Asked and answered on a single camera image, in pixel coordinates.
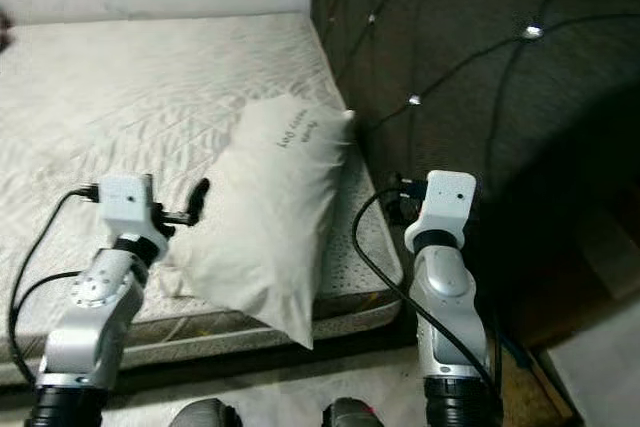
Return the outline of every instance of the white pillowcase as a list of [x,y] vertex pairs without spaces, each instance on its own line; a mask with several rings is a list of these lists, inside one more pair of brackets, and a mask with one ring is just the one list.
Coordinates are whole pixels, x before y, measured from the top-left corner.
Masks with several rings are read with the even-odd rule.
[[249,104],[181,239],[193,291],[312,348],[313,300],[353,111],[285,95]]

